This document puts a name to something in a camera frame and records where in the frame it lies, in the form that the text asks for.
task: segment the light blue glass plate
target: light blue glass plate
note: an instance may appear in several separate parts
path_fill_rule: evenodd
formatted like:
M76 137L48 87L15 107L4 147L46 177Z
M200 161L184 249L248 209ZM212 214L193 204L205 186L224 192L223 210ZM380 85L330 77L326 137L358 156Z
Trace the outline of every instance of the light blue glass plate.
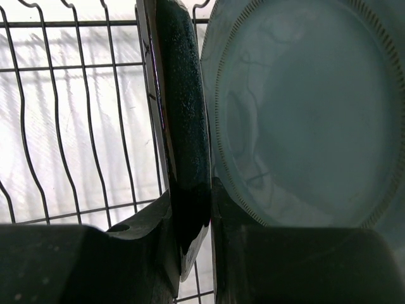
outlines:
M374 227L405 170L405 1L218 0L213 161L263 225Z

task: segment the plate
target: plate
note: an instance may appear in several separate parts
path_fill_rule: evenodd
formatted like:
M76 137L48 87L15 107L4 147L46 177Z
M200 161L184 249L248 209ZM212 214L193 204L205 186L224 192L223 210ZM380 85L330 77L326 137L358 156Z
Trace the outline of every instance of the plate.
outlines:
M263 225L374 227L405 165L400 1L217 1L202 49L213 163Z

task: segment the dish rack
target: dish rack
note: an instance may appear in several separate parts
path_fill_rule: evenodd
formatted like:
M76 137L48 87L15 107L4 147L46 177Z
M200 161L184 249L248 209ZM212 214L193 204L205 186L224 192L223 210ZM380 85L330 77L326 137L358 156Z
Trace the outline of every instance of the dish rack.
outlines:
M9 59L10 62L12 62L12 66L1 66L0 67L0 73L8 73L8 74L13 74L15 76L15 82L11 80L11 82L14 83L14 85L18 88L18 97L15 96L15 100L13 100L14 103L20 102L19 104L19 111L20 115L18 118L18 124L19 124L19 136L20 136L20 144L21 148L23 151L24 155L24 162L26 163L27 169L29 171L30 178L35 184L35 191L39 193L39 196L37 198L40 198L41 202L41 207L42 207L42 214L43 216L38 217L38 216L33 216L34 218L26 219L24 217L18 216L18 212L16 211L16 205L15 205L15 199L13 198L13 195L11 191L8 189L10 185L10 181L4 182L5 179L11 179L12 176L4 176L2 173L2 170L0 170L0 190L2 192L2 198L0 201L0 206L4 205L8 209L8 215L9 218L6 217L0 217L0 222L9 222L12 224L53 224L53 223L64 223L65 220L67 222L77 222L79 224L94 224L86 220L85 218L88 216L91 216L94 213L105 213L106 216L106 227L104 228L110 228L114 222L117 222L118 220L113 219L114 216L111 215L112 211L115 210L121 210L126 208L127 210L131 209L132 213L133 212L138 212L139 209L141 209L143 206L146 206L150 202L154 201L159 195L163 193L163 191L166 189L166 185L164 183L166 175L165 170L162 170L161 165L159 163L159 156L158 156L158 145L161 144L160 142L157 142L156 136L154 135L154 125L153 125L153 120L151 119L151 116L149 116L149 123L150 123L150 133L152 134L151 136L151 144L152 148L150 151L154 152L154 167L150 168L150 170L153 170L156 174L156 185L157 185L157 190L154 192L155 197L150 197L146 199L140 199L137 196L137 187L136 183L134 182L134 159L132 158L133 154L131 154L131 147L129 147L128 141L130 138L133 136L134 131L130 129L130 123L128 122L128 119L125 118L125 111L124 107L126 106L122 100L122 95L123 95L123 90L122 90L122 85L120 85L120 73L119 69L121 68L133 68L133 67L139 67L142 68L143 70L143 77L144 81L146 81L146 71L145 71L145 62L142 60L135 61L126 61L126 62L119 62L117 60L117 57L119 57L120 52L116 50L115 46L115 38L114 38L114 33L116 30L119 31L120 28L126 28L129 29L131 28L133 31L133 34L138 35L139 32L136 29L137 27L137 20L135 20L135 1L133 3L133 11L132 15L134 16L134 19L131 20L115 20L110 17L110 11L111 11L111 6L110 4L106 4L104 0L99 1L99 8L100 10L103 10L104 12L104 19L103 20L86 20L86 21L81 21L79 17L79 9L75 7L74 4L69 3L68 1L65 0L60 0L60 7L65 10L66 14L70 14L71 21L46 21L45 18L45 13L44 10L42 9L41 4L37 3L29 3L23 0L16 0L15 2L15 7L19 7L21 9L29 9L32 14L36 14L37 17L39 18L39 21L22 21L22 22L14 22L14 21L9 21L8 15L9 11L7 9L4 9L3 6L1 6L0 3L0 12L2 15L2 22L0 23L0 29L3 31L3 42L5 46L8 46L9 49ZM206 0L202 4L195 4L192 9L192 19L194 22L194 29L197 33L197 25L204 25L208 23L207 18L197 18L196 17L196 11L199 8L204 8L208 5L209 0ZM54 59L53 56L53 46L52 46L52 40L49 38L49 31L53 31L55 29L68 29L72 31L72 34L69 38L74 38L75 42L73 44L77 44L77 53L76 53L76 59L78 59L78 62L76 64L69 63L69 59L67 58L67 63L65 64L59 64L59 62L55 62L56 60ZM91 30L91 29L98 29L98 30L104 30L106 31L106 35L104 37L104 42L106 42L106 45L104 45L104 48L108 49L109 52L109 63L98 63L96 62L97 60L92 60L93 62L91 64L86 63L88 61L88 50L86 50L86 42L84 41L83 38L83 31L84 30ZM44 53L44 60L42 60L45 64L34 64L33 66L28 66L26 64L22 65L21 64L21 53L18 52L18 43L15 41L14 36L15 33L14 31L26 31L26 33L30 34L32 32L35 32L36 37L38 38L37 41L32 40L32 41L27 41L27 44L30 45L38 45L38 43L42 44L40 48L43 49ZM137 43L134 42L132 45L133 48L141 48L142 46L139 46ZM103 149L100 149L100 144L97 141L97 129L95 128L95 123L94 123L94 112L97 111L97 102L96 98L97 96L93 95L93 90L91 88L91 84L89 82L89 72L90 70L94 71L99 68L109 68L112 70L112 77L111 80L113 80L113 86L114 87L114 93L111 93L112 96L116 99L115 100L115 106L116 108L114 109L116 111L116 116L117 116L117 122L118 125L116 128L119 130L119 133L117 135L119 136L119 141L120 141L120 147L117 147L117 150L120 150L121 155L119 156L121 161L123 162L121 166L125 167L125 172L122 172L122 175L125 176L127 180L127 197L130 199L129 203L117 203L111 200L111 190L108 189L108 183L106 182L106 174L105 174L105 168L103 168L102 164L102 156L101 154L103 153ZM81 197L83 194L79 190L78 187L78 182L77 179L75 178L77 175L72 174L72 159L69 158L68 151L66 147L68 144L66 144L67 141L70 141L70 138L66 138L67 134L67 125L69 124L69 120L72 118L68 118L68 122L66 123L66 130L65 129L65 121L62 121L61 119L61 114L62 111L66 109L62 105L63 100L60 98L60 93L62 92L59 84L58 84L58 76L60 73L66 72L66 71L72 71L74 70L76 74L78 74L78 81L81 81L82 86L84 88L85 92L85 97L81 97L82 101L85 102L85 106L81 106L85 110L85 117L87 119L87 126L82 125L82 131L86 132L86 136L84 138L87 138L88 143L86 146L89 148L88 152L89 158L92 158L92 161L94 162L95 170L97 173L97 179L98 183L100 185L100 190L98 193L99 199L103 202L102 206L98 206L97 208L89 208L89 206L82 206L81 204ZM53 126L47 127L50 132L54 132L54 136L56 138L56 146L57 148L55 151L59 154L60 160L61 160L61 168L63 170L60 170L58 174L64 175L65 178L68 181L68 186L70 188L70 192L72 193L72 198L74 202L74 210L70 212L63 212L60 211L59 213L56 213L55 211L50 212L50 207L49 207L49 191L43 186L42 180L39 177L39 172L41 170L46 170L44 167L40 167L38 163L35 163L33 158L33 152L35 154L35 148L33 149L32 145L30 144L30 136L28 133L32 133L30 130L32 128L35 128L34 123L32 123L31 117L27 117L27 107L30 104L30 94L27 94L27 91L31 90L29 88L29 84L27 85L27 82L24 81L24 76L23 74L25 72L31 72L34 73L33 75L38 76L38 74L35 73L48 73L49 76L49 81L52 90L49 91L49 93L53 94L53 103L52 107L48 108L46 113L50 114L50 117L52 119L44 118L45 121L47 121L47 124L49 124L49 121L53 121ZM150 115L150 104L147 104L147 108L149 109L149 115ZM3 105L3 107L0 109L2 111L7 110L7 105ZM209 303L208 297L213 295L213 291L201 291L200 288L200 282L199 282L199 275L198 275L198 267L197 263L194 264L194 272L195 272L195 280L196 280L196 292L195 294L186 294L184 297L180 297L175 300L175 303Z

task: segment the black wire rack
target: black wire rack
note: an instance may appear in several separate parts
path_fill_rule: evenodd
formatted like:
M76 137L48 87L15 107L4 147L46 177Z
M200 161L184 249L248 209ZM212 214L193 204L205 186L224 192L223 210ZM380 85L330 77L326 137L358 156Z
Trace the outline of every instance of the black wire rack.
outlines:
M58 220L58 219L64 219L64 218L69 218L69 217L76 217L77 222L79 224L83 223L82 217L86 214L89 213L95 213L95 212L105 212L106 213L106 220L108 223L108 227L111 227L111 215L110 211L114 209L119 209L123 207L133 207L134 212L136 213L138 211L138 206L146 203L150 203L154 200L153 199L147 199L147 200L139 200L137 199L136 193L135 193L135 186L134 186L134 179L133 179L133 166L132 160L130 159L130 155L128 153L128 144L127 144L127 139L128 139L128 126L125 128L125 123L123 119L123 110L122 110L122 92L120 90L120 86L118 83L118 73L117 73L117 68L120 67L142 67L143 68L143 73L144 73L144 80L146 80L146 71L144 69L145 63L142 61L131 61L131 62L116 62L116 50L114 46L114 39L113 39L113 28L117 27L137 27L137 20L111 20L109 16L109 8L108 5L104 2L104 0L99 0L99 5L102 7L104 10L104 20L86 20L86 21L79 21L78 17L78 11L76 7L69 3L66 2L66 0L60 0L62 5L66 8L66 10L70 10L72 16L73 16L73 21L45 21L44 18L44 13L42 11L42 8L40 5L37 3L28 3L24 0L16 0L15 1L15 6L16 10L18 9L17 6L23 6L25 8L30 8L34 11L36 11L39 21L35 22L9 22L8 21L8 14L6 10L0 5L0 12L1 16L3 18L2 22L0 22L0 29L3 29L5 31L4 38L6 39L11 55L11 60L12 60L12 67L0 67L0 73L13 73L15 75L16 79L16 85L18 87L18 92L20 95L20 100L15 100L15 102L20 102L19 107L20 107L20 117L19 117L19 124L20 124L20 137L22 140L22 148L23 148L23 154L25 155L25 160L28 165L28 169L30 172L30 175L35 183L35 186L40 194L40 200L42 201L42 207L43 207L43 214L44 216L41 218L36 218L32 220L26 220L26 221L19 221L16 218L15 215L15 206L13 205L13 200L12 196L10 195L9 191L6 189L6 184L4 184L1 180L1 171L0 171L0 190L5 198L5 202L7 204L8 210L9 210L9 219L10 222L13 224L36 224L36 223L46 223L46 224L51 224L53 220ZM192 10L192 17L194 21L194 28L197 33L197 24L207 24L208 19L206 18L196 18L196 9L198 8L203 8L209 3L209 0L205 0L203 4L196 4L193 7ZM77 40L77 51L78 51L78 57L80 58L80 64L79 65L55 65L53 62L53 57L51 54L51 47L49 43L49 38L48 38L48 31L49 29L61 29L61 28L71 28L74 29L75 31L75 36ZM81 36L81 31L83 31L84 28L104 28L107 30L107 35L108 35L108 48L109 48L109 54L111 56L110 60L111 63L92 63L92 64L86 64L85 62L85 46L82 41L82 36ZM44 66L20 66L20 62L18 59L18 54L16 52L16 47L15 47L15 41L13 40L13 29L24 29L26 31L33 31L34 29L40 30L41 32L41 39L43 41L43 47L45 50L46 54L46 62L47 64ZM137 45L134 43L135 48L141 48L142 46ZM109 201L108 194L107 194L107 186L105 182L105 177L103 175L103 170L101 168L100 164L100 152L97 149L96 141L95 141L95 130L94 130L94 122L92 121L92 110L96 106L94 103L91 102L91 99L93 96L91 96L90 89L89 89L89 81L88 81L88 75L87 72L90 68L111 68L113 71L113 80L114 80L114 87L115 87L115 96L116 96L116 110L118 112L118 120L119 120L119 130L120 130L120 137L121 137L121 153L123 153L123 158L125 160L125 166L127 169L127 177L128 177L128 185L130 188L130 194L132 197L132 201L130 203L122 203L122 204L115 204L112 205L111 202ZM82 80L83 80L83 85L85 88L85 108L86 108L86 115L87 115L87 130L86 132L89 133L88 141L90 141L91 145L91 151L92 151L92 158L93 162L96 166L97 170L97 175L99 179L99 183L101 185L101 191L103 192L103 201L104 205L103 207L100 208L91 208L89 210L83 210L81 205L80 205L80 200L78 197L78 191L77 191L77 184L75 183L74 178L72 177L72 171L71 168L68 164L67 158L66 158L66 149L64 147L65 140L63 139L63 133L61 131L61 123L59 120L60 117L60 104L59 104L59 92L58 92L58 86L56 85L56 76L55 72L58 70L81 70L82 72ZM29 141L27 140L27 128L30 127L27 124L27 118L26 118L26 109L27 109L27 100L26 98L26 88L23 85L23 80L22 80L22 74L24 72L39 72L39 71L45 71L49 72L50 76L50 81L52 85L52 90L53 90L53 99L54 99L54 111L53 111L53 119L54 119L54 131L56 133L56 138L57 138L57 144L58 144L58 152L59 156L61 159L61 162L63 164L63 169L64 172L61 172L60 174L65 174L68 183L70 186L70 191L73 194L73 200L74 200L74 205L75 205L75 211L74 212L69 212L69 213L62 213L62 214L57 214L57 215L51 215L49 213L49 207L48 207L48 198L46 191L44 190L43 185L41 184L40 179L38 178L38 173L37 173L37 168L34 167L33 161L32 161L32 151L29 145ZM158 158L158 145L159 143L156 141L156 137L154 135L154 125L153 125L153 120L151 119L151 116L149 117L151 121L151 133L153 135L153 151L154 151L154 159L155 159L155 166L152 170L156 171L157 175L157 183L158 183L158 192L159 194L162 194L164 191L165 185L162 183L162 175L165 174L164 171L160 168L159 164L159 158ZM213 294L213 291L207 291L207 292L201 292L200 289L200 282L199 282L199 276L198 276L198 271L197 271L197 263L194 265L194 271L196 275L196 288L197 292L194 295L191 296L186 296L183 298L179 298L175 300L175 303L180 303L180 302L185 302L185 301L190 301L192 303L193 301L196 301L196 303L206 303L202 301L202 298L207 295Z

